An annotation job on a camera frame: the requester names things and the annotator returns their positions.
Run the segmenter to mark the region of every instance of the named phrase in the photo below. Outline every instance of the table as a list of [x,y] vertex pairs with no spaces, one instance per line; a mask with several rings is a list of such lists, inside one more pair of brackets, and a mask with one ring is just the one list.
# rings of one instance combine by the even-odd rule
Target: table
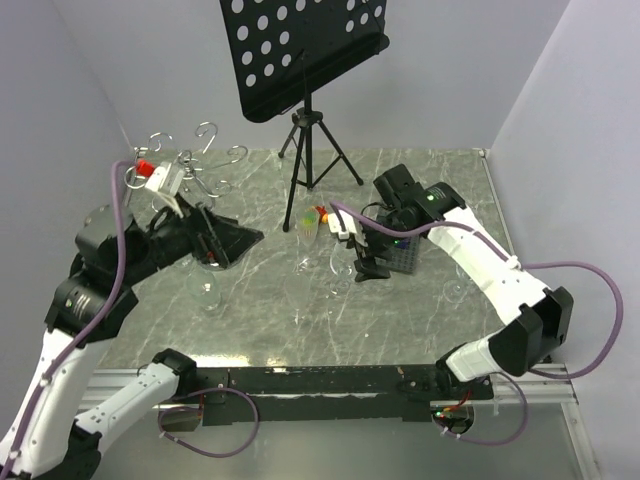
[[[488,232],[509,250],[479,150],[355,149],[346,153],[364,186],[357,186],[346,167],[338,164],[313,192],[298,187],[294,206],[328,207],[335,199],[360,209],[379,199],[373,179],[404,163],[425,187],[438,181],[452,185]],[[195,156],[206,169],[222,163],[226,152]],[[201,367],[434,363],[451,348],[501,326],[491,304],[473,284],[465,286],[461,303],[445,299],[443,285],[459,281],[456,265],[427,240],[421,241],[413,275],[393,273],[383,284],[354,284],[346,295],[333,296],[329,256],[335,239],[326,225],[320,227],[314,246],[319,265],[309,272],[308,310],[296,324],[283,289],[299,258],[295,229],[282,232],[293,157],[292,151],[280,159],[275,150],[250,150],[248,158],[237,164],[204,172],[208,182],[223,178],[235,187],[217,199],[215,211],[263,231],[265,239],[236,266],[216,274],[223,302],[213,312],[201,310],[185,291],[184,269],[167,268],[137,285],[140,304],[128,316],[102,368],[137,368],[168,347]],[[317,173],[331,158],[331,151],[315,152]],[[147,192],[132,195],[130,207],[141,225],[154,214],[150,201]]]

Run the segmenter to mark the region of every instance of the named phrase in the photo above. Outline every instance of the gray floor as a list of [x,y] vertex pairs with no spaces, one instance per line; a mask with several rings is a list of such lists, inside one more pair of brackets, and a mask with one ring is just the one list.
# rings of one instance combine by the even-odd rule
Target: gray floor
[[[365,185],[358,187],[346,167],[338,164],[314,192],[299,187],[296,206],[328,206],[335,199],[360,209],[379,199],[372,180],[405,163],[425,187],[450,183],[489,233],[507,247],[477,150],[347,154]],[[331,295],[329,256],[335,240],[326,225],[313,247],[319,266],[309,272],[309,305],[296,324],[283,283],[295,267],[300,246],[295,229],[287,234],[281,230],[292,158],[280,160],[275,151],[253,150],[246,160],[207,172],[207,165],[223,162],[225,155],[209,152],[201,162],[205,180],[223,178],[235,186],[218,199],[215,211],[262,230],[265,240],[238,265],[217,274],[223,303],[214,312],[200,310],[185,291],[188,270],[172,267],[139,285],[140,304],[127,318],[103,368],[134,368],[167,347],[191,356],[200,366],[433,363],[451,348],[500,327],[493,308],[472,284],[463,285],[462,303],[447,301],[443,286],[459,280],[455,263],[426,240],[421,242],[415,274],[393,274],[389,281],[355,284],[343,297]],[[331,156],[330,151],[316,152],[316,173]],[[138,191],[131,201],[142,225],[154,213],[150,200],[150,194]]]
[[[518,405],[476,407],[469,436],[500,439],[520,422]],[[399,420],[277,422],[260,426],[240,455],[215,460],[158,438],[155,414],[125,433],[109,450],[95,480],[324,480],[505,479],[570,480],[580,471],[559,405],[536,405],[529,428],[515,443],[482,447],[440,437],[431,423]],[[199,428],[181,438],[222,452],[242,444],[249,424]]]

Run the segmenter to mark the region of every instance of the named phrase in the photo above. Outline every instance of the red cap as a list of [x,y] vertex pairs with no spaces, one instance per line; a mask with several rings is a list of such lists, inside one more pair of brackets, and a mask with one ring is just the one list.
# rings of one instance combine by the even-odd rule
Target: red cap
[[136,165],[136,172],[138,172],[143,177],[149,178],[156,167],[149,162],[145,162],[144,160],[138,160],[138,164]]

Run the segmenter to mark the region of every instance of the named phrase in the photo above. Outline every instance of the round hole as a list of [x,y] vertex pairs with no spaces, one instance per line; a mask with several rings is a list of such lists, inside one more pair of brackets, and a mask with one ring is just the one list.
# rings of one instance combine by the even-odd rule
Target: round hole
[[244,0],[233,0],[231,2],[231,10],[233,13],[240,13],[244,8]]
[[244,52],[242,54],[242,64],[243,65],[249,65],[251,63],[251,60],[253,60],[253,53]]
[[240,28],[238,28],[238,40],[242,42],[243,40],[246,40],[248,36],[249,29],[247,27],[242,25]]
[[260,16],[258,19],[258,28],[260,30],[265,30],[269,26],[269,19],[266,15]]

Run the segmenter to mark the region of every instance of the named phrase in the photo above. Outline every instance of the tripod leg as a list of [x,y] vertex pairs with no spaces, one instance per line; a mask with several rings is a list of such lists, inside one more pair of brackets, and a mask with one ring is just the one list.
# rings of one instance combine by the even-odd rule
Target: tripod leg
[[291,140],[293,140],[293,136],[296,134],[296,128],[298,128],[298,124],[294,123],[293,124],[293,128],[289,132],[289,136],[287,137],[287,139],[284,142],[284,145],[282,146],[282,150],[280,150],[278,152],[278,157],[284,158],[284,152],[287,149],[287,147],[289,146],[289,144],[291,143]]
[[347,168],[351,172],[351,175],[353,175],[353,177],[356,179],[356,182],[358,183],[358,185],[360,186],[364,185],[364,181],[360,178],[360,176],[358,175],[358,172],[356,172],[356,169],[353,168],[353,165],[351,165],[351,162],[349,162],[349,160],[347,159],[347,156],[344,154],[344,152],[340,148],[340,145],[338,145],[338,142],[336,142],[336,139],[333,138],[333,135],[331,135],[331,132],[329,131],[327,126],[324,124],[324,122],[320,120],[318,122],[318,125],[320,125],[320,128],[322,129],[324,134],[327,136],[327,138],[331,142],[331,145],[333,145],[333,148],[335,148],[336,152],[338,152],[338,156],[342,158],[344,163],[347,165]]
[[311,125],[307,127],[305,138],[306,152],[304,168],[307,171],[307,190],[313,190],[313,143],[311,143]]
[[291,218],[291,208],[293,207],[293,198],[296,195],[296,185],[298,184],[298,172],[300,171],[300,162],[302,161],[302,147],[304,145],[305,131],[311,127],[300,127],[300,139],[298,140],[298,150],[296,152],[296,162],[293,165],[293,175],[291,176],[291,189],[289,190],[289,199],[287,200],[287,212],[284,215],[284,224],[282,231],[289,231],[289,219]]

